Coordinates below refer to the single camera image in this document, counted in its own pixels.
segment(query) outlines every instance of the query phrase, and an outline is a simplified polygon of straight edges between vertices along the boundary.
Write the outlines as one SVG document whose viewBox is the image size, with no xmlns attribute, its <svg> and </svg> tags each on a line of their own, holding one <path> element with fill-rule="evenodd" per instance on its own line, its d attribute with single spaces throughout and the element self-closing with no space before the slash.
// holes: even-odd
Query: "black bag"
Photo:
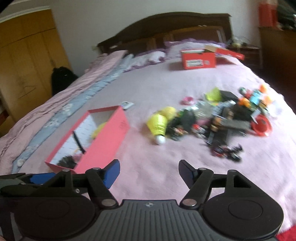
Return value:
<svg viewBox="0 0 296 241">
<path fill-rule="evenodd" d="M 54 68 L 52 73 L 52 96 L 66 89 L 78 78 L 66 67 Z"/>
</svg>

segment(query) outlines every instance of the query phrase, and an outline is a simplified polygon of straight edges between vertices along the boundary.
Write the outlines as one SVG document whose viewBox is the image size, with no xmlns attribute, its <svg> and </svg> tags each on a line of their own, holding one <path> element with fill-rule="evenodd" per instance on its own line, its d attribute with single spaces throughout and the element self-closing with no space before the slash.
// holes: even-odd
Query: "black ribbed plate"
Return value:
<svg viewBox="0 0 296 241">
<path fill-rule="evenodd" d="M 118 209 L 102 211 L 92 227 L 68 240 L 230 241 L 231 239 L 213 231 L 197 211 L 182 209 L 175 200 L 125 200 Z"/>
</svg>

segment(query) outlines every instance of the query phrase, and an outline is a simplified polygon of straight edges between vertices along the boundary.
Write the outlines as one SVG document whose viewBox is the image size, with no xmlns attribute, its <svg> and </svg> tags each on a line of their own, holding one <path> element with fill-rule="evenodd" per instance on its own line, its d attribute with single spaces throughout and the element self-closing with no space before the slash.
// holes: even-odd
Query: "red item on cabinet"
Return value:
<svg viewBox="0 0 296 241">
<path fill-rule="evenodd" d="M 263 0 L 259 4 L 259 26 L 276 28 L 277 17 L 277 0 Z"/>
</svg>

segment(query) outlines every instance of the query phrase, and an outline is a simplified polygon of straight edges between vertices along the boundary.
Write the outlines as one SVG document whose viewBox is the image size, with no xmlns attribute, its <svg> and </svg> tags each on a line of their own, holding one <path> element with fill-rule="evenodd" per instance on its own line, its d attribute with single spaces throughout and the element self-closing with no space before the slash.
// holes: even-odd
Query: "yellow object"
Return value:
<svg viewBox="0 0 296 241">
<path fill-rule="evenodd" d="M 160 114 L 154 114 L 147 121 L 147 126 L 149 130 L 155 136 L 165 135 L 165 129 L 167 124 L 168 124 L 168 120 Z"/>
<path fill-rule="evenodd" d="M 243 105 L 247 108 L 250 108 L 250 106 L 251 106 L 250 101 L 247 98 L 241 98 L 239 100 L 239 105 Z"/>
<path fill-rule="evenodd" d="M 208 101 L 211 101 L 211 102 L 222 101 L 221 92 L 217 87 L 213 88 L 210 92 L 206 93 L 205 97 Z"/>
<path fill-rule="evenodd" d="M 92 133 L 91 138 L 95 139 L 96 136 L 100 133 L 100 131 L 103 129 L 103 127 L 106 125 L 107 122 L 104 122 L 103 124 L 100 124 L 98 128 Z"/>
<path fill-rule="evenodd" d="M 174 119 L 177 114 L 177 110 L 174 107 L 167 106 L 166 108 L 162 109 L 158 112 L 160 115 L 164 116 L 167 121 Z"/>
<path fill-rule="evenodd" d="M 267 93 L 267 85 L 266 85 L 266 84 L 262 84 L 262 85 L 260 85 L 260 87 L 259 87 L 259 91 L 260 91 L 262 94 L 266 94 L 266 93 Z"/>
<path fill-rule="evenodd" d="M 262 103 L 265 104 L 266 106 L 269 106 L 272 103 L 272 99 L 270 98 L 270 96 L 266 95 L 263 98 Z"/>
</svg>

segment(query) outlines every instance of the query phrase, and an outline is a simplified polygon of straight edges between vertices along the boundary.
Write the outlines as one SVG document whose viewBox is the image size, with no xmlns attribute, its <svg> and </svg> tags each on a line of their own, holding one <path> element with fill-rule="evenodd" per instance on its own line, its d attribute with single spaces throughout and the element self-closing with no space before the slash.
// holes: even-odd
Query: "white wall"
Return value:
<svg viewBox="0 0 296 241">
<path fill-rule="evenodd" d="M 74 72 L 97 55 L 91 46 L 133 22 L 164 12 L 229 13 L 233 33 L 259 44 L 259 0 L 55 0 L 50 7 Z"/>
</svg>

